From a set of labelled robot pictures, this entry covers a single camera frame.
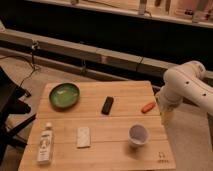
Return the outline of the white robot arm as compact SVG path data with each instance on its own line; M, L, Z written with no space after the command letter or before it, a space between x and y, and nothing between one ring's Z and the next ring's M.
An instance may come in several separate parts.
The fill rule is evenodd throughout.
M202 81L206 73L199 61L173 66L164 72L164 85L156 94L162 124L167 125L173 110L186 98L213 117L213 87Z

